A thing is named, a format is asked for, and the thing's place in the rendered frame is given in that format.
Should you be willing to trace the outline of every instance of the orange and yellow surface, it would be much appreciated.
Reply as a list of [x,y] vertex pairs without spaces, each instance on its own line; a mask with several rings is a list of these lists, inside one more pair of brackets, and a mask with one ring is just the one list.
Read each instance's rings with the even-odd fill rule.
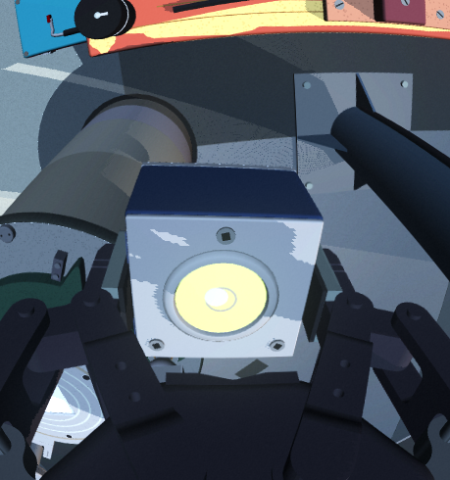
[[322,0],[248,0],[174,13],[160,0],[131,0],[136,10],[133,28],[124,35],[88,39],[91,57],[163,43],[266,33],[381,33],[450,39],[450,28],[384,22],[329,22]]

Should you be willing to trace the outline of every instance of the white center circle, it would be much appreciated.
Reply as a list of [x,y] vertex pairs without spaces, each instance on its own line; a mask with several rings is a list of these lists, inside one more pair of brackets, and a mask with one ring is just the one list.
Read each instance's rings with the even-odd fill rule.
[[205,295],[205,302],[210,307],[220,307],[224,305],[228,300],[227,291],[223,288],[212,288],[208,290]]

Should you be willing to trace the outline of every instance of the gray floor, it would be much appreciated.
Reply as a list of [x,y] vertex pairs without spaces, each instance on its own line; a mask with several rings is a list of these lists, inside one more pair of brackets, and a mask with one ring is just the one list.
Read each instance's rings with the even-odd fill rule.
[[[412,130],[450,156],[450,41],[251,35],[92,59],[80,44],[24,59],[14,5],[1,3],[0,215],[94,109],[118,95],[147,93],[186,116],[200,163],[297,168],[303,182],[314,184],[310,193],[325,219],[322,243],[341,259],[355,288],[380,309],[415,302],[438,319],[449,283],[425,251],[369,187],[353,190],[353,171],[334,152],[296,142],[293,76],[302,72],[412,73]],[[450,332],[449,318],[440,323]],[[255,373],[297,370],[309,381],[318,347],[302,331],[294,357],[257,359]],[[203,373],[238,378],[249,363],[205,360]],[[188,371],[196,367],[190,359]],[[398,415],[373,373],[364,418],[395,434]]]

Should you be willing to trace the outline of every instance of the white keyhole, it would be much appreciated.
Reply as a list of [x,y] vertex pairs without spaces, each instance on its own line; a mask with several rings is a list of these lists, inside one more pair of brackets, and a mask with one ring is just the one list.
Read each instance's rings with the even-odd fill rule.
[[94,14],[94,18],[95,18],[95,19],[99,19],[100,17],[104,17],[104,16],[106,16],[106,15],[108,15],[108,12],[104,12],[104,13],[102,13],[102,14],[100,14],[99,12],[96,12],[96,13]]

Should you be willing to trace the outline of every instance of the blue panel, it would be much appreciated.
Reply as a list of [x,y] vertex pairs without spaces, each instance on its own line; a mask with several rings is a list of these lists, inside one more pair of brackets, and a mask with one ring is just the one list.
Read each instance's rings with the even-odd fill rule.
[[85,42],[86,37],[80,33],[51,36],[51,28],[46,20],[48,15],[53,17],[56,33],[75,28],[75,8],[78,3],[79,0],[15,0],[23,56],[28,58]]
[[323,220],[295,171],[197,164],[144,164],[126,214]]

